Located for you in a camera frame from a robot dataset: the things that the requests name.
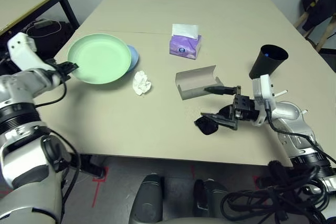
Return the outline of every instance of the red floor marking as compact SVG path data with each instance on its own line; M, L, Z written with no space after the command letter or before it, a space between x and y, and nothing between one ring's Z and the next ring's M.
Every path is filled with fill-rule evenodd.
M104 178L93 178L92 179L93 182L105 182L106 181L107 173L109 172L109 168L104 167L104 169L105 169L105 177Z
M193 175L193 179L195 179L195 166L191 165L191 174Z
M252 176L253 181L254 181L254 185L256 186L257 190L260 190L260 188L257 186L257 179L259 178L259 176Z
M94 193L94 198L93 198L93 202L92 202L92 206L94 207L96 204L96 200L97 200L97 196L98 196L98 191L99 191L99 186L100 186L100 182L97 183L97 187L96 187L96 192Z
M0 194L9 194L11 193L13 190L7 190L7 191L0 191Z
M92 206L91 206L92 208L95 206L96 201L97 201L100 183L104 183L106 181L107 173L109 172L108 167L104 167L104 169L105 169L105 177L104 178L93 178L92 179L93 182L97 182L96 192L94 193L93 202L92 202Z

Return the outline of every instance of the table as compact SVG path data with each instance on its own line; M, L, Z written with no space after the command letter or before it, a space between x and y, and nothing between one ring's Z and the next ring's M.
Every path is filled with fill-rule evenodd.
M0 0L0 39L7 41L34 19L60 3L74 30L79 23L68 0Z
M203 36L196 60L169 54L172 23L199 24ZM305 120L325 151L336 156L335 74L270 0L103 0L57 54L78 38L107 33L133 45L140 62L133 72L104 85L71 78L68 95L57 105L39 108L41 118L82 153L193 161L266 165L289 159L267 125L240 122L205 136L194 125L200 112L218 112L233 97L206 95L182 101L175 85L180 71L217 65L215 76L227 86L242 86L252 95L248 73L260 47L275 44L287 50L286 60L271 76L281 100L308 109ZM137 96L136 71L144 70L152 90ZM63 87L38 97L61 96Z

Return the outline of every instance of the blue plate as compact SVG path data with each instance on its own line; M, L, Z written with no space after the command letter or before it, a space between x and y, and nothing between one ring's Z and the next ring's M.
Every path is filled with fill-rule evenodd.
M138 61L139 61L139 54L136 51L136 49L134 47L132 47L131 45L127 45L128 49L131 51L131 65L127 70L127 73L130 72L131 70L133 70L133 68L137 65Z

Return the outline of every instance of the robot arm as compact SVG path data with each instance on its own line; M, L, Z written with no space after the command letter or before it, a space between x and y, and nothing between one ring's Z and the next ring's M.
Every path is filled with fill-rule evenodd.
M71 156L41 121L34 98L65 82L78 66L51 66L19 33L8 42L11 59L22 69L0 76L0 164L13 191L0 201L1 223L60 223L62 171Z
M238 120L251 121L254 126L261 126L267 122L266 102L267 110L271 112L271 121L277 129L288 133L299 133L309 136L311 142L320 150L323 150L316 141L313 130L303 119L303 115L307 111L301 111L298 106L291 102L276 102L276 97L287 91L275 94L269 75L266 74L253 80L253 100L248 96L240 94L240 86L236 88L225 87L224 89L238 91L230 93L235 95L234 102L230 105L230 113L228 115L202 113L202 115L233 130L237 129ZM227 94L226 92L217 92L217 90L223 91L223 87L211 87L206 88L206 90L211 93ZM336 172L324 155L318 152L303 137L278 133L278 138L294 168L307 168L313 165L320 166L318 178L322 180L330 193L336 191ZM309 188L309 190L311 193L318 193L314 188Z

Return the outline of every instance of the plate rim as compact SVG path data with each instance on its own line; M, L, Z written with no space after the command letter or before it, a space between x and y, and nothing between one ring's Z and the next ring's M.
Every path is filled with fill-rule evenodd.
M70 45L70 47L69 47L69 49L68 49L68 51L67 51L67 61L70 61L70 60L69 60L70 50L72 49L72 47L73 47L78 41L80 41L81 39L84 39L84 38L86 38L86 37L90 37L90 36L94 36L94 35L107 35L107 36L109 36L109 37L113 37L113 38L119 40L119 42L121 42L121 43L127 48L128 55L129 55L129 57L128 57L128 58L129 58L129 64L128 64L128 67L127 67L127 69L126 69L126 71L125 71L125 73L127 73L128 69L129 69L130 66L131 66L131 62L132 62L131 51L130 51L130 49L129 49L129 47L128 47L128 44L126 44L122 39L120 39L120 38L118 38L118 37L116 37L116 36L114 36L114 35L111 35L111 34L106 34L106 33L94 33L94 34L87 34L87 35L84 35L84 36L78 38L76 41L74 41L74 42ZM73 75L74 77L76 77L76 79L78 79L78 80L80 80L80 81L82 81L82 82L85 82L85 83L89 83L89 84L107 84L107 83L111 83L111 82L114 82L114 81L120 79L121 77L123 77L123 76L125 75L125 73L123 73L121 76L119 76L119 77L116 78L115 80L112 80L112 81L109 81L109 82L103 82L103 83L100 83L100 82L99 82L99 83L96 83L96 82L84 81L84 80L81 80L80 78L78 78L78 77L76 76L75 73L72 73L72 75Z

